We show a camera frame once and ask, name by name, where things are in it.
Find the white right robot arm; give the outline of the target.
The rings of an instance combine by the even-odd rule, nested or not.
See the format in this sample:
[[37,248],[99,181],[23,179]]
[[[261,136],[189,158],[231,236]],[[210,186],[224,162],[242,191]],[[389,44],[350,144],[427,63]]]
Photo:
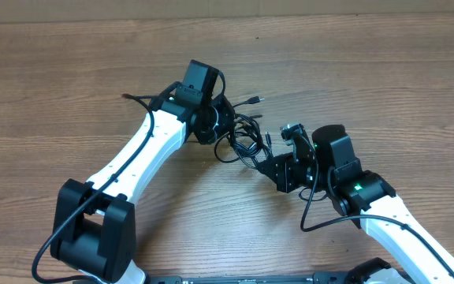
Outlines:
[[280,192],[299,187],[325,191],[339,214],[333,222],[353,222],[406,274],[400,277],[388,263],[375,259],[351,271],[348,282],[454,283],[454,257],[419,224],[383,177],[363,170],[343,125],[326,125],[310,136],[301,124],[285,125],[281,136],[292,152],[271,156],[256,169]]

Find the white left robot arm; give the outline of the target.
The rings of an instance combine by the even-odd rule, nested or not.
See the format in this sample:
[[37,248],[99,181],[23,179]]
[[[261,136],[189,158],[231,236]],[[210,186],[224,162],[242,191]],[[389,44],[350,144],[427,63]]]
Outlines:
[[69,179],[59,190],[53,233],[44,248],[78,270],[74,283],[143,283],[134,263],[136,205],[162,164],[194,135],[213,144],[233,127],[234,110],[214,95],[223,73],[190,61],[184,79],[144,105],[143,124],[121,151],[85,182]]

